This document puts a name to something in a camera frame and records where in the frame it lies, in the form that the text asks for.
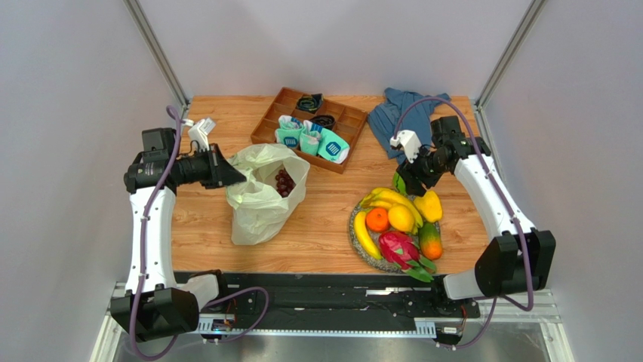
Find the green fake lime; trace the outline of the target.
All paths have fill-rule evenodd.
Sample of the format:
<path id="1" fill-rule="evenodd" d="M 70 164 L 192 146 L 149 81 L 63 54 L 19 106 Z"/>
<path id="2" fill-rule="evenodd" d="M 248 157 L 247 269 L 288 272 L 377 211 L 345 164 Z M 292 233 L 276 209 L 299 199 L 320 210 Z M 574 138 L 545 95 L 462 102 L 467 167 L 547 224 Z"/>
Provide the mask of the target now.
<path id="1" fill-rule="evenodd" d="M 392 178 L 392 185 L 394 190 L 401 195 L 407 195 L 406 184 L 398 172 L 395 172 Z"/>

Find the yellow fake pepper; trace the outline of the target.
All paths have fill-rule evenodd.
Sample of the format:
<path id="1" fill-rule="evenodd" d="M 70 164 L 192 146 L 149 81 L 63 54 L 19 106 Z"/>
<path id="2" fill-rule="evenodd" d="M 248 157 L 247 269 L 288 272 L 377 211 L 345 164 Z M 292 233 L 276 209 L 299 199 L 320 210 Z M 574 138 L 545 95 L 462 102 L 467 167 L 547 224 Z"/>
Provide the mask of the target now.
<path id="1" fill-rule="evenodd" d="M 416 196 L 413 204 L 427 222 L 438 222 L 443 217 L 441 200 L 433 190 L 427 191 L 424 196 Z"/>

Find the yellow fake lemon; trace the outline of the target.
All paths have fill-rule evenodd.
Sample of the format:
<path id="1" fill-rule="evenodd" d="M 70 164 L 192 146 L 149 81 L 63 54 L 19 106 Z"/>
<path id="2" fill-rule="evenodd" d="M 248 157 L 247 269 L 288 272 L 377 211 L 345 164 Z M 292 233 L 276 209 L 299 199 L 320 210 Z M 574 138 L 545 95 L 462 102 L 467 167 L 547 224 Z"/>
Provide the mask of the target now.
<path id="1" fill-rule="evenodd" d="M 402 204 L 393 205 L 387 212 L 389 224 L 397 231 L 412 233 L 415 218 L 412 212 Z"/>

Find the yellow banana bunch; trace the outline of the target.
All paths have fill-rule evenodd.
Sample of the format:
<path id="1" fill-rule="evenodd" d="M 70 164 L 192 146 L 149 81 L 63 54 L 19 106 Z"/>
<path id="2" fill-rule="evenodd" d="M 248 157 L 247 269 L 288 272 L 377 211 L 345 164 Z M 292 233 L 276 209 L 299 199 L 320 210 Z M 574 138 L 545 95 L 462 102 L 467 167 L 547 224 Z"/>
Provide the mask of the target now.
<path id="1" fill-rule="evenodd" d="M 423 217 L 415 208 L 414 204 L 409 198 L 397 193 L 396 191 L 388 188 L 375 188 L 368 195 L 364 196 L 360 201 L 359 206 L 362 209 L 372 209 L 375 207 L 385 208 L 387 211 L 396 204 L 405 205 L 414 215 L 415 227 L 412 233 L 415 235 L 419 229 L 424 225 Z"/>

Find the translucent yellow plastic bag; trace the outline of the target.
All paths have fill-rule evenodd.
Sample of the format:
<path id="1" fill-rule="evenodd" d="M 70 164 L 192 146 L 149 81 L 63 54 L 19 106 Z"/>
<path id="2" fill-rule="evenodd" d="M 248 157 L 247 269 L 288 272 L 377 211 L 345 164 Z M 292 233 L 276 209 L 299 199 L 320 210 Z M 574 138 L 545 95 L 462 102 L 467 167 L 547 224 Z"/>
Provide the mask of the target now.
<path id="1" fill-rule="evenodd" d="M 247 179 L 226 187 L 226 200 L 233 212 L 232 242 L 249 246 L 269 241 L 306 197 L 309 162 L 287 146 L 263 143 L 238 151 L 229 163 Z M 294 181 L 294 189 L 285 198 L 276 188 L 280 170 Z"/>

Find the orange fake tangerine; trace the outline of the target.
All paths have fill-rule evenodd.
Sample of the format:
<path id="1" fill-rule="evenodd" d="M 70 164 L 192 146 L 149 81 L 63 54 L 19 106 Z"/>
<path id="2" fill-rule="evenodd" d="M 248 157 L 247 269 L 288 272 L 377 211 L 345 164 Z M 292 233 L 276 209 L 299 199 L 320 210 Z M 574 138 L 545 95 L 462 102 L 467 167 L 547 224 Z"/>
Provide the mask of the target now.
<path id="1" fill-rule="evenodd" d="M 386 232 L 390 228 L 388 211 L 382 207 L 375 207 L 366 213 L 365 224 L 373 232 Z"/>

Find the orange green mango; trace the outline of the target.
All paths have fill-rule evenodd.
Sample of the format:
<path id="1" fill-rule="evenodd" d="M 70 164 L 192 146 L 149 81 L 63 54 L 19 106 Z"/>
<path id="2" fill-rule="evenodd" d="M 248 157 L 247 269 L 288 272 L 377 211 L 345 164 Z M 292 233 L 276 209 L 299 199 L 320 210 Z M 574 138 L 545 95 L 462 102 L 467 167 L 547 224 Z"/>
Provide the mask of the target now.
<path id="1" fill-rule="evenodd" d="M 443 246 L 440 232 L 434 223 L 427 222 L 418 232 L 419 248 L 422 254 L 430 260 L 442 257 Z"/>

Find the dark purple grape bunch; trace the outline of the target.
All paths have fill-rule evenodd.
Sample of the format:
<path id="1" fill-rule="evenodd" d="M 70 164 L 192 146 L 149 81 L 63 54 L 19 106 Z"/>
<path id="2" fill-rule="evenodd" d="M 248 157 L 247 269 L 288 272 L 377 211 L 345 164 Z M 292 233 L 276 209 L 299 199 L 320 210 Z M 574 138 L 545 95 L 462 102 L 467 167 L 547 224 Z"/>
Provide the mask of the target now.
<path id="1" fill-rule="evenodd" d="M 296 186 L 296 183 L 284 168 L 275 175 L 275 181 L 275 189 L 283 198 L 288 197 Z"/>

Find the pink dragon fruit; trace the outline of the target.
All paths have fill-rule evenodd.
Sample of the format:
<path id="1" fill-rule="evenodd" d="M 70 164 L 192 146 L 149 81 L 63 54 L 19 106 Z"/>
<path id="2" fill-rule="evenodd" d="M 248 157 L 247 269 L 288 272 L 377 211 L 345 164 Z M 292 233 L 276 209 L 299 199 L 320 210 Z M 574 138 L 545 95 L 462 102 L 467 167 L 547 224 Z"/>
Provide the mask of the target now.
<path id="1" fill-rule="evenodd" d="M 425 283 L 434 281 L 435 263 L 420 252 L 410 235 L 398 231 L 384 232 L 379 236 L 378 244 L 383 258 L 404 274 Z"/>

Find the single yellow banana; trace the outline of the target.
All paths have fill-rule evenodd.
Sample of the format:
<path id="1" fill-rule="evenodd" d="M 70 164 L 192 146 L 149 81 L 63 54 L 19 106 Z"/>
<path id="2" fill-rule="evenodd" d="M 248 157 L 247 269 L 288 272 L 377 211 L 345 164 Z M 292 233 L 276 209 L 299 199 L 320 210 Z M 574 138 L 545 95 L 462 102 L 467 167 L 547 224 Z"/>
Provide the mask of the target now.
<path id="1" fill-rule="evenodd" d="M 372 258 L 380 260 L 382 259 L 382 254 L 369 234 L 366 226 L 366 216 L 367 213 L 364 210 L 357 212 L 352 223 L 353 230 L 364 252 Z"/>

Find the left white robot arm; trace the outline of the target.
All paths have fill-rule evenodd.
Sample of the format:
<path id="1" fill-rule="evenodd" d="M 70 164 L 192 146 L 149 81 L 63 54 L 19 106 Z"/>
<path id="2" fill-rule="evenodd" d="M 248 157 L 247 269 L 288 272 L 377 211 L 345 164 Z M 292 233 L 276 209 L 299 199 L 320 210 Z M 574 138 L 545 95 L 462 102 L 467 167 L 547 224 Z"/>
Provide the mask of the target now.
<path id="1" fill-rule="evenodd" d="M 171 219 L 177 188 L 199 183 L 219 189 L 246 178 L 210 143 L 208 132 L 189 129 L 191 150 L 179 155 L 180 135 L 172 128 L 142 132 L 139 152 L 124 175 L 133 227 L 131 268 L 125 295 L 112 299 L 112 318 L 135 342 L 196 330 L 200 311 L 220 294 L 220 271 L 193 275 L 177 285 L 171 257 Z"/>

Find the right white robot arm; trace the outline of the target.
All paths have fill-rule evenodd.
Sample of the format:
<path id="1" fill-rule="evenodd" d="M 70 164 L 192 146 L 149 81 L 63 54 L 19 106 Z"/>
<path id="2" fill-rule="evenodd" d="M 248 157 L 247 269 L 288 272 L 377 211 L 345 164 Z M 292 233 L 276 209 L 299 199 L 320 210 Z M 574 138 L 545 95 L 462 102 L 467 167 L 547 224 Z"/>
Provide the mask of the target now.
<path id="1" fill-rule="evenodd" d="M 444 277 L 447 297 L 493 298 L 543 289 L 556 246 L 552 233 L 538 229 L 520 211 L 482 138 L 465 135 L 456 116 L 431 121 L 430 126 L 433 150 L 412 130 L 396 128 L 389 141 L 406 156 L 398 167 L 404 190 L 419 198 L 443 174 L 453 174 L 472 199 L 490 240 L 474 267 Z"/>

